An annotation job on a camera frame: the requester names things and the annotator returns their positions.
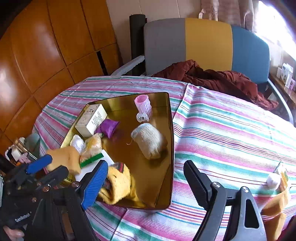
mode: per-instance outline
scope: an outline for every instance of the gray backrest panel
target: gray backrest panel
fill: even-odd
[[[185,18],[169,18],[144,25],[146,73],[155,74],[186,60]]]

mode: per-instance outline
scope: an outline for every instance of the gray armrest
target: gray armrest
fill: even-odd
[[[132,59],[131,61],[129,61],[125,65],[123,65],[120,68],[118,68],[117,70],[115,70],[111,74],[111,76],[120,76],[120,75],[126,74],[127,72],[129,72],[130,70],[132,70],[137,64],[143,62],[144,59],[145,59],[145,56],[144,55],[140,55],[140,56]]]
[[[293,120],[293,115],[291,113],[291,110],[289,109],[289,107],[288,107],[287,103],[285,102],[284,98],[282,97],[281,93],[278,91],[278,89],[275,87],[275,85],[271,82],[270,79],[267,79],[267,83],[270,85],[270,87],[272,88],[273,93],[282,102],[282,104],[284,105],[286,111],[288,112],[289,122],[292,125],[294,125],[294,120]]]

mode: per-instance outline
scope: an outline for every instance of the wooden wall panel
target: wooden wall panel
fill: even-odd
[[[0,129],[5,130],[18,109],[30,97],[11,49],[9,30],[0,39]]]
[[[40,112],[41,107],[35,98],[29,98],[11,120],[4,134],[11,141],[13,141],[15,138],[27,137],[32,133],[33,125]]]
[[[77,60],[68,68],[76,84],[87,77],[104,75],[95,52]]]
[[[55,44],[46,1],[32,1],[10,27],[13,52],[33,93],[64,67]]]
[[[48,9],[67,65],[94,51],[79,0],[48,0]]]
[[[0,135],[0,154],[5,156],[5,151],[12,145],[12,141],[6,135]]]
[[[101,54],[108,74],[112,74],[119,68],[119,51],[117,44],[112,44],[101,50]]]
[[[96,50],[116,43],[105,0],[81,0],[85,18]]]
[[[44,108],[59,93],[74,85],[74,82],[67,68],[58,72],[41,86],[34,94],[39,105]]]

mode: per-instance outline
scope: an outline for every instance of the tablecloth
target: tablecloth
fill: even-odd
[[[162,91],[170,96],[175,139],[171,206],[139,212],[96,202],[86,213],[99,239],[192,240],[205,211],[183,174],[189,159],[225,188],[249,187],[259,209],[277,193],[266,187],[266,179],[283,161],[292,183],[284,210],[287,224],[296,214],[296,129],[252,103],[188,83],[132,76],[87,78],[56,96],[38,116],[33,132],[40,134],[41,154],[60,147],[88,102]],[[226,207],[216,240],[223,239],[229,212]]]

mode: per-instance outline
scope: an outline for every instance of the purple packet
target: purple packet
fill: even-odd
[[[104,135],[108,136],[108,138],[110,138],[118,124],[119,121],[105,119],[96,129],[95,133],[103,133]]]

